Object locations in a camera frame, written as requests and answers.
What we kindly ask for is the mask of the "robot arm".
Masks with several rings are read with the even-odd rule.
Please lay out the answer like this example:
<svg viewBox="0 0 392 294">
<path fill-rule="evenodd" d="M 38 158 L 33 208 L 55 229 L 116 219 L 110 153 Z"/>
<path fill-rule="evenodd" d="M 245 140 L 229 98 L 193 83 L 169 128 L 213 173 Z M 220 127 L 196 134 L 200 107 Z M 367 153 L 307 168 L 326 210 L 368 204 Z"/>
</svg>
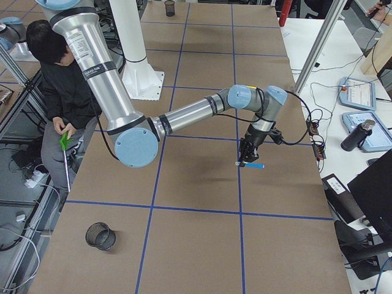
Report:
<svg viewBox="0 0 392 294">
<path fill-rule="evenodd" d="M 92 1 L 41 1 L 54 32 L 65 38 L 108 121 L 107 133 L 120 162 L 132 168 L 150 164 L 159 142 L 173 132 L 231 108 L 254 112 L 240 141 L 239 167 L 256 167 L 258 147 L 273 132 L 276 118 L 287 100 L 277 86 L 260 89 L 234 85 L 197 102 L 148 118 L 132 105 L 134 99 L 158 100 L 164 73 L 149 64 L 135 1 L 111 1 L 126 61 L 123 73 L 109 54 Z"/>
</svg>

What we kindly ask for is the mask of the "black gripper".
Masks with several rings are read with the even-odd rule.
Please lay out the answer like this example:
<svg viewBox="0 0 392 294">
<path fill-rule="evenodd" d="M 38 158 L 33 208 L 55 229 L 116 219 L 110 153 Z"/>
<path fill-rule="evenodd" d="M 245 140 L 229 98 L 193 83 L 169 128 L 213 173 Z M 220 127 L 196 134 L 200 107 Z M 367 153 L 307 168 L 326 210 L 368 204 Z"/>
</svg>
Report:
<svg viewBox="0 0 392 294">
<path fill-rule="evenodd" d="M 275 144 L 282 143 L 282 132 L 275 127 L 269 131 L 258 130 L 252 124 L 249 125 L 244 138 L 241 138 L 239 144 L 239 166 L 245 167 L 247 162 L 253 162 L 259 158 L 258 147 L 264 142 L 267 136 L 270 136 Z"/>
</svg>

